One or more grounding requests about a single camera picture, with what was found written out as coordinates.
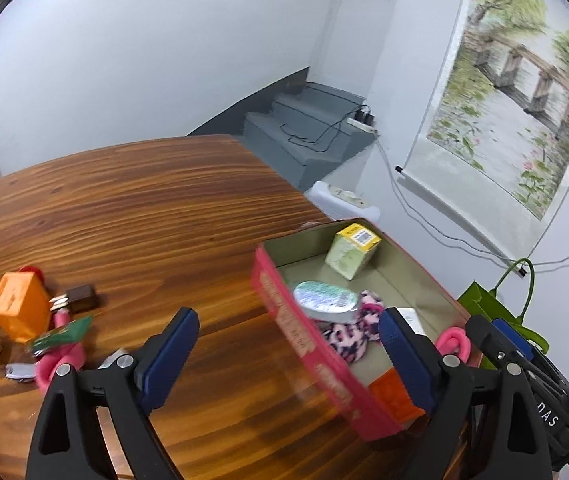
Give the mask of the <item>pink rubber toy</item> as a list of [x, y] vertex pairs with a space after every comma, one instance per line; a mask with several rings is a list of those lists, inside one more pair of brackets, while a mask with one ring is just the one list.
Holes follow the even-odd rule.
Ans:
[[[71, 312], [62, 309], [53, 313], [54, 327], [58, 328], [68, 324], [72, 320]], [[51, 384], [57, 368], [62, 364], [70, 364], [71, 367], [80, 370], [86, 362], [83, 343], [66, 344], [55, 348], [37, 359], [35, 382], [42, 394], [45, 394]]]

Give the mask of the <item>green paper bag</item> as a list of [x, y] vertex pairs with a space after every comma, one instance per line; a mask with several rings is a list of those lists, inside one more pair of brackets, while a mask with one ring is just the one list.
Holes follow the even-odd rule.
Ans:
[[[518, 315], [514, 315], [499, 299], [498, 288], [512, 272], [521, 272], [523, 266], [527, 266], [529, 275], [529, 285], [527, 296], [523, 308]], [[459, 304], [470, 313], [470, 315], [482, 315], [484, 318], [497, 328], [499, 332], [515, 345], [527, 359], [534, 357], [535, 350], [544, 356], [549, 351], [549, 344], [545, 338], [534, 330], [524, 325], [525, 314], [533, 299], [535, 289], [535, 268], [531, 260], [520, 258], [514, 261], [508, 270], [502, 274], [501, 278], [492, 289], [485, 289], [478, 282], [471, 285], [458, 298]]]

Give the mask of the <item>hanging scroll painting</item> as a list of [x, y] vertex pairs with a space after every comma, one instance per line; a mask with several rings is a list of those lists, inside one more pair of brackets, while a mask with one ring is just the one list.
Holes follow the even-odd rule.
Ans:
[[569, 0], [462, 0], [401, 175], [501, 259], [569, 190]]

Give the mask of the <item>yellow cardboard box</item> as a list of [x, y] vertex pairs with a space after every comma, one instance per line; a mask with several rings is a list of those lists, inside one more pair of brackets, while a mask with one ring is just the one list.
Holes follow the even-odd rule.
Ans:
[[351, 281], [371, 260], [382, 238], [360, 223], [337, 232], [324, 262], [345, 280]]

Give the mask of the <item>white appliance on floor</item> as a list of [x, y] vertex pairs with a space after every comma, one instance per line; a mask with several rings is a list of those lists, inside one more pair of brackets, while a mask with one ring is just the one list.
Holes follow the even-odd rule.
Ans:
[[324, 181], [315, 182], [304, 195], [331, 220], [364, 218], [377, 223], [381, 218], [377, 206], [371, 205], [354, 192]]

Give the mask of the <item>grey stairs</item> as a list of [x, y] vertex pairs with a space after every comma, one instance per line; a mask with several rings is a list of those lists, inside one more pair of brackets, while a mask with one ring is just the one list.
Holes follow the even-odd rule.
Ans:
[[240, 141], [305, 192], [373, 142], [372, 134], [348, 125], [348, 117], [373, 126], [362, 96], [309, 82], [296, 94], [278, 94], [268, 112], [247, 114]]

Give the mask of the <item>green foil sachet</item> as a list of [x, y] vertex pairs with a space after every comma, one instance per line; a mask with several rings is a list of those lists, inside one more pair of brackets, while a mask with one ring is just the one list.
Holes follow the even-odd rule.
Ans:
[[27, 344], [27, 349], [34, 358], [38, 358], [66, 344], [77, 344], [84, 339], [91, 323], [91, 315], [73, 320], [34, 338]]

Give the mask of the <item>white power strip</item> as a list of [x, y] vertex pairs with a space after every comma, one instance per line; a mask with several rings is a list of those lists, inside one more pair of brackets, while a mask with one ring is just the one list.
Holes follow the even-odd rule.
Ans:
[[357, 128], [363, 132], [372, 134], [373, 136], [377, 136], [377, 129], [373, 126], [366, 125], [364, 122], [358, 122], [355, 118], [348, 117], [346, 119], [347, 124], [351, 125], [354, 128]]

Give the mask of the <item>silver nail clipper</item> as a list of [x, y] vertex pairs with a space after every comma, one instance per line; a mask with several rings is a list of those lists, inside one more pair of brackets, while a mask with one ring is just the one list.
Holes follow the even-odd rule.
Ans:
[[4, 377], [12, 382], [34, 382], [36, 365], [34, 363], [9, 363], [4, 368]]

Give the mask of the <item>orange cube in box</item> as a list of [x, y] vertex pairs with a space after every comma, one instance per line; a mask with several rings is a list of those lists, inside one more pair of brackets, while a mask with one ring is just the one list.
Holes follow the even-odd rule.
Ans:
[[400, 425], [425, 415], [425, 411], [411, 401], [395, 367], [373, 380], [368, 390], [373, 399], [382, 406], [383, 411]]

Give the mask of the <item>red ball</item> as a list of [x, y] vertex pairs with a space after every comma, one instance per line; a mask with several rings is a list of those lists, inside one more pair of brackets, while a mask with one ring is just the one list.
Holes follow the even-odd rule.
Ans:
[[44, 274], [42, 273], [42, 270], [38, 268], [38, 266], [21, 266], [19, 268], [19, 272], [31, 273], [35, 278], [38, 278], [40, 284], [45, 284]]

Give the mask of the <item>orange cube toy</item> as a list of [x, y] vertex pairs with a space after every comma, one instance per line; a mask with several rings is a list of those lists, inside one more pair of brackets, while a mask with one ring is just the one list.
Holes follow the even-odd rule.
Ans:
[[49, 330], [49, 295], [31, 273], [8, 272], [0, 278], [0, 330], [25, 344]]

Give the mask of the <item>white door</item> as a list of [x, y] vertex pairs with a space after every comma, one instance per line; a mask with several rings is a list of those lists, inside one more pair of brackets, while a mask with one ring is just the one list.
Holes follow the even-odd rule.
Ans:
[[386, 40], [396, 0], [334, 0], [309, 79], [366, 96]]

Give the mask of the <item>foil lid cup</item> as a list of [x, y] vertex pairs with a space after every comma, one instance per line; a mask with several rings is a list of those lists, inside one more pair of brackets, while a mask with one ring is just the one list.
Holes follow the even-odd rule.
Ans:
[[318, 281], [296, 284], [293, 298], [309, 318], [327, 323], [354, 323], [360, 304], [356, 292]]

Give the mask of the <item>brown lipstick tube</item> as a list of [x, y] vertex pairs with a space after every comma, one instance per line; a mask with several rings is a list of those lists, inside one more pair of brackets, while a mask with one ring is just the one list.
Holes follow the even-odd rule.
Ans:
[[50, 299], [50, 311], [68, 309], [72, 313], [86, 312], [98, 308], [100, 298], [90, 284], [68, 289], [64, 294]]

